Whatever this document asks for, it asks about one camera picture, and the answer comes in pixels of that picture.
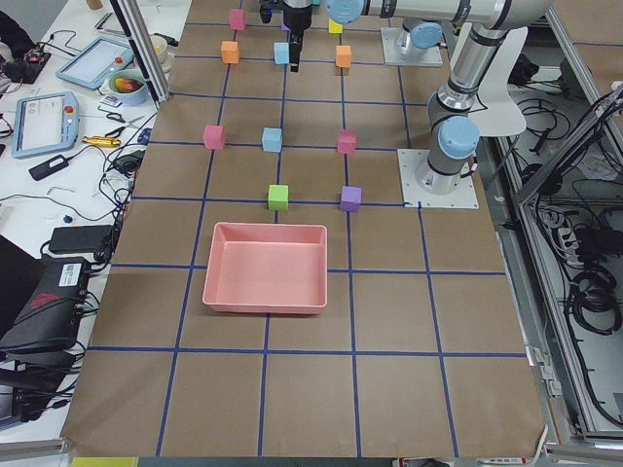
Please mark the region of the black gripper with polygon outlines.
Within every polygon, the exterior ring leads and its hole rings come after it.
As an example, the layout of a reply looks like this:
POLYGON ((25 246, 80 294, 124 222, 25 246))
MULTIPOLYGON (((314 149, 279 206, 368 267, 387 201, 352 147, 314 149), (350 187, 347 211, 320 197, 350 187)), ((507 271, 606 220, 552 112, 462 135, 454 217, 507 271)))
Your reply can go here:
POLYGON ((273 1, 272 0, 260 0, 259 1, 259 13, 260 19, 263 23, 270 23, 273 17, 273 1))
POLYGON ((303 33, 312 24, 312 0, 284 0, 282 8, 285 23, 290 27, 289 65, 290 71, 299 71, 303 33))

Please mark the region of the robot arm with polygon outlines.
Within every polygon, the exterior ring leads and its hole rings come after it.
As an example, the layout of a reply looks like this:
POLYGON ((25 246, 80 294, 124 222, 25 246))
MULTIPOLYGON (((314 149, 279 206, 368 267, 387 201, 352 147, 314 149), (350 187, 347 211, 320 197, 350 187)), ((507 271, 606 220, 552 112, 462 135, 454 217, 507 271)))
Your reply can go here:
POLYGON ((470 22, 453 70, 459 81, 478 81, 490 66, 508 31, 529 25, 552 6, 550 1, 328 1, 330 19, 349 24, 361 16, 470 22))
POLYGON ((415 169, 415 181, 426 192, 451 193, 479 143, 480 131, 468 118, 480 85, 508 32, 527 21, 511 1, 328 1, 327 14, 346 25, 362 16, 469 22, 471 28, 445 85, 427 104, 431 149, 415 169))

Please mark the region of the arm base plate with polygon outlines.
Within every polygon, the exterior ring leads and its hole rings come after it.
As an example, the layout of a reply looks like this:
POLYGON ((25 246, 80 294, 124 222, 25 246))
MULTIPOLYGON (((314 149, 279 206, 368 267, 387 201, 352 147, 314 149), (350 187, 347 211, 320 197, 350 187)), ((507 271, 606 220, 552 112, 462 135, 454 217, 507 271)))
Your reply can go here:
POLYGON ((478 209, 467 163, 458 174, 440 175, 428 164, 428 150, 397 151, 403 205, 408 208, 478 209))
POLYGON ((441 68, 443 59, 438 45, 418 48, 402 27, 381 29, 385 65, 441 68))

